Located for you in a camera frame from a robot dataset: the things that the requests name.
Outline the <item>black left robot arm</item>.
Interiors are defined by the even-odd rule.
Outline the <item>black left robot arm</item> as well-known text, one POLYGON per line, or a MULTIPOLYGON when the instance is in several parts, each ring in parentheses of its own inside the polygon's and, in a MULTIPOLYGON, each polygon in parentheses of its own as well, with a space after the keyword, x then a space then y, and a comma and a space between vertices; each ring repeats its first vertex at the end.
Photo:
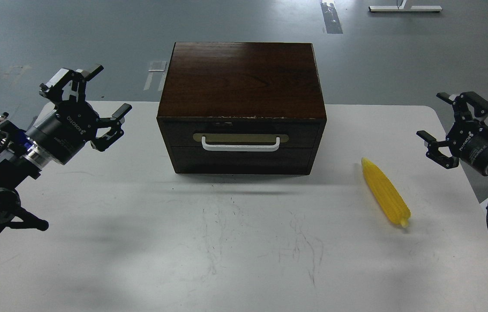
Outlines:
POLYGON ((22 130, 0 116, 0 234, 5 228, 46 231, 48 222, 21 205, 18 185, 36 179, 51 161, 65 165, 87 143, 103 152, 124 132, 121 128, 131 105, 121 105, 109 118, 101 118, 86 101, 86 84, 103 70, 62 68, 40 85, 40 95, 54 107, 40 122, 22 130))

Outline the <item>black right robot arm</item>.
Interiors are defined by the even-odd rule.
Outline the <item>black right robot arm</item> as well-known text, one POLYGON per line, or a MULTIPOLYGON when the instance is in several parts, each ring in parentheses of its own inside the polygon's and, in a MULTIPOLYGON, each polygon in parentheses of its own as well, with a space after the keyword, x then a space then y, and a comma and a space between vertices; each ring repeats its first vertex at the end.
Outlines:
MULTIPOLYGON (((440 92, 436 96, 452 106, 454 123, 442 141, 424 130, 417 132, 428 148, 426 157, 446 169, 455 168, 463 161, 482 176, 488 176, 488 126, 485 123, 488 101, 474 91, 459 95, 440 92)), ((488 202, 486 211, 488 229, 488 202)))

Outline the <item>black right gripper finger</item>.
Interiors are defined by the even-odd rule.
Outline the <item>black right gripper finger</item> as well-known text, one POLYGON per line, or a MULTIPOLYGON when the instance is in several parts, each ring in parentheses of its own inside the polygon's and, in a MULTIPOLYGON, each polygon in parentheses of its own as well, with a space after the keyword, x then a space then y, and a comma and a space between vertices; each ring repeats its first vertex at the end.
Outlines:
POLYGON ((465 91, 459 95, 440 92, 436 97, 452 106, 454 126, 485 125, 485 119, 488 117, 488 101, 475 91, 465 91))
POLYGON ((426 157, 436 162, 436 164, 446 169, 453 169, 459 166, 459 158, 457 156, 446 156, 440 151, 442 147, 450 148, 453 144, 450 140, 437 141, 432 135, 425 130, 419 130, 416 135, 424 140, 427 148, 426 157))

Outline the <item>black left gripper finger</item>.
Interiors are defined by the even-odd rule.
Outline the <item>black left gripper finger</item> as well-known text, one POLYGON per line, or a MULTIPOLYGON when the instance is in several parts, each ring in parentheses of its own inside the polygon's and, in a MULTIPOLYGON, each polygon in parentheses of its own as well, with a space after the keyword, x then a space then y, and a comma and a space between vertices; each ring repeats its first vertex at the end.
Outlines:
POLYGON ((86 84, 91 81, 104 69, 103 65, 94 65, 89 71, 78 69, 71 70, 61 68, 48 82, 40 85, 39 94, 54 104, 59 104, 64 99, 64 89, 70 85, 71 93, 68 101, 74 101, 77 104, 86 101, 86 84))
POLYGON ((90 144, 94 150, 103 152, 107 150, 114 142, 124 135, 122 124, 124 117, 133 107, 130 104, 123 103, 109 118, 97 118, 93 124, 96 130, 109 128, 109 130, 100 137, 92 138, 90 144))

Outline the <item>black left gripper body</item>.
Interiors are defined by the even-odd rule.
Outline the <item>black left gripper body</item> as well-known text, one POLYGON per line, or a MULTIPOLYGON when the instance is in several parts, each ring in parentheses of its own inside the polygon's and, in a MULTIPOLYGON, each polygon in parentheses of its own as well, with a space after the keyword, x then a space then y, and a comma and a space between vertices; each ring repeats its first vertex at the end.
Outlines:
POLYGON ((99 115, 89 103, 60 101, 26 135, 58 163, 68 163, 97 134, 99 115))

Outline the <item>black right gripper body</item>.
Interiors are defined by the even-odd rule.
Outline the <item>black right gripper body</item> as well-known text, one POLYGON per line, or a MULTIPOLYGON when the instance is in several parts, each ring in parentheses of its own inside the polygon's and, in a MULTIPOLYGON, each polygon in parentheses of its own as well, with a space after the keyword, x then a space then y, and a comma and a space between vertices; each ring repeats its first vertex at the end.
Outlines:
POLYGON ((446 135, 452 156, 488 176, 488 126, 479 120, 455 122, 446 135))

